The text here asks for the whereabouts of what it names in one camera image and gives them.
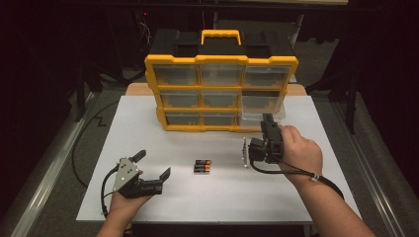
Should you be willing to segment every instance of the aa battery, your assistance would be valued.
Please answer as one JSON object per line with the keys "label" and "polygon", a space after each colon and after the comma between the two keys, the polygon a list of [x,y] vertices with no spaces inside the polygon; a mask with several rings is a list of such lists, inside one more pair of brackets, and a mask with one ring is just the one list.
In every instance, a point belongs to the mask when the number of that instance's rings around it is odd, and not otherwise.
{"label": "aa battery", "polygon": [[210,165],[211,160],[196,160],[195,164],[196,165]]}
{"label": "aa battery", "polygon": [[210,160],[197,160],[194,165],[194,173],[209,173],[210,172]]}

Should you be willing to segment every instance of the wrist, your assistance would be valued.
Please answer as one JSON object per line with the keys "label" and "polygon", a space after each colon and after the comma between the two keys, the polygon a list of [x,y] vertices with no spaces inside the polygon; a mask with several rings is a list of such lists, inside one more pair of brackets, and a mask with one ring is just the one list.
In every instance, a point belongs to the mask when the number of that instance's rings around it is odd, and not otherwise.
{"label": "wrist", "polygon": [[130,220],[126,220],[124,216],[109,213],[102,229],[109,236],[123,236],[129,223]]}

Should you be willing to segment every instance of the black cable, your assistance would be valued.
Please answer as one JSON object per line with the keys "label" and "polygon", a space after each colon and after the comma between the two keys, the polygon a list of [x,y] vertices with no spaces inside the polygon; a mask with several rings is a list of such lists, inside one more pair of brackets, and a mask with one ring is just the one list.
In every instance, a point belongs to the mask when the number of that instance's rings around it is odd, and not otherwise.
{"label": "black cable", "polygon": [[73,168],[73,174],[76,177],[77,181],[84,187],[87,189],[87,185],[80,179],[80,177],[77,174],[76,171],[76,165],[75,165],[75,161],[74,161],[74,153],[77,147],[78,142],[80,141],[80,137],[83,135],[84,131],[86,130],[86,128],[89,126],[89,124],[92,122],[93,119],[97,119],[97,115],[100,114],[101,112],[103,112],[105,109],[109,108],[110,106],[117,104],[120,100],[117,100],[115,102],[112,102],[110,104],[108,104],[107,106],[105,106],[104,108],[102,108],[101,110],[99,110],[97,113],[95,113],[93,115],[92,118],[89,119],[89,121],[86,123],[86,125],[83,127],[83,129],[80,131],[80,133],[77,135],[77,138],[74,142],[73,145],[73,149],[71,150],[71,166]]}
{"label": "black cable", "polygon": [[105,196],[104,196],[104,198],[106,198],[107,196],[109,196],[109,195],[112,195],[114,192],[110,192],[110,193],[107,193]]}
{"label": "black cable", "polygon": [[268,174],[268,175],[306,175],[306,176],[309,176],[309,177],[314,178],[315,180],[317,180],[317,181],[325,184],[326,186],[330,187],[342,199],[345,199],[344,196],[343,196],[342,191],[333,182],[331,182],[330,180],[326,179],[325,177],[320,176],[320,175],[317,175],[317,174],[314,174],[314,173],[311,173],[311,172],[308,172],[308,171],[305,171],[305,170],[302,170],[302,169],[300,169],[298,167],[295,167],[293,165],[290,165],[290,164],[288,164],[288,163],[286,163],[284,161],[281,161],[281,162],[283,162],[284,164],[286,164],[286,165],[288,165],[288,166],[290,166],[292,168],[295,168],[296,170],[294,170],[294,171],[266,171],[266,170],[262,170],[262,169],[257,168],[255,166],[253,160],[250,161],[250,165],[252,166],[252,168],[255,171],[260,172],[260,173],[263,173],[263,174]]}
{"label": "black cable", "polygon": [[114,173],[117,172],[120,165],[118,164],[114,169],[112,169],[108,175],[105,176],[104,182],[102,183],[101,189],[101,205],[102,205],[102,213],[104,214],[105,218],[108,217],[108,208],[105,205],[105,184],[108,181],[109,177],[111,177]]}

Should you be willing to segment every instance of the plastic drawer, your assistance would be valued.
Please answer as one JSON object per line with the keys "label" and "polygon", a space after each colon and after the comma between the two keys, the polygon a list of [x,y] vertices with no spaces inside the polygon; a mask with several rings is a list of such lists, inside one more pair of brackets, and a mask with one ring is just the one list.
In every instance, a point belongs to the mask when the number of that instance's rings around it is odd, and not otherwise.
{"label": "plastic drawer", "polygon": [[168,125],[199,125],[199,113],[194,112],[166,112]]}
{"label": "plastic drawer", "polygon": [[198,106],[198,91],[170,90],[160,91],[161,100],[164,107],[187,107]]}
{"label": "plastic drawer", "polygon": [[290,72],[289,66],[246,66],[243,86],[279,89]]}
{"label": "plastic drawer", "polygon": [[236,113],[203,112],[204,125],[235,125]]}
{"label": "plastic drawer", "polygon": [[238,95],[238,91],[201,91],[203,107],[210,108],[235,108]]}
{"label": "plastic drawer", "polygon": [[243,91],[241,109],[249,114],[275,114],[282,106],[283,98],[280,92],[274,91]]}
{"label": "plastic drawer", "polygon": [[238,86],[242,70],[243,66],[238,64],[201,65],[201,84]]}
{"label": "plastic drawer", "polygon": [[[286,118],[286,110],[281,106],[280,111],[272,114],[274,121],[280,122]],[[238,124],[243,128],[260,128],[263,113],[243,113],[238,118]]]}
{"label": "plastic drawer", "polygon": [[153,66],[156,79],[161,85],[197,85],[197,65],[156,64]]}

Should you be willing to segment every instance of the gray floor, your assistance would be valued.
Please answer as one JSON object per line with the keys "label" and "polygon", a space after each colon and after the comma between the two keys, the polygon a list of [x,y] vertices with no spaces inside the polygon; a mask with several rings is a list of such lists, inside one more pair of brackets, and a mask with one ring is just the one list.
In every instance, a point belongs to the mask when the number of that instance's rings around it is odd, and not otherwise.
{"label": "gray floor", "polygon": [[[307,86],[321,77],[336,43],[337,41],[317,44],[315,40],[310,40],[295,44],[294,51],[299,60],[295,74],[297,83]],[[75,147],[74,164],[80,179],[85,183],[90,180],[112,123],[117,107],[117,104],[113,103],[124,94],[125,89],[121,86],[105,85],[105,90],[95,95],[89,103],[91,109],[86,117],[86,124],[92,115],[106,106],[109,107],[96,115],[96,118],[92,118]],[[342,109],[345,105],[330,103],[325,97],[326,93],[315,92],[311,96],[362,217],[377,236],[419,236],[418,200],[382,143],[362,98],[359,96],[357,100],[356,135],[353,136],[342,123]],[[75,129],[74,119],[73,111],[31,173],[6,218],[2,220],[0,236],[12,236],[44,174],[53,164],[57,154],[62,153],[63,144]],[[73,174],[71,153],[58,173],[53,189],[50,194],[46,194],[48,198],[44,205],[40,206],[41,211],[28,236],[94,236],[101,223],[75,221],[85,188],[77,182]]]}

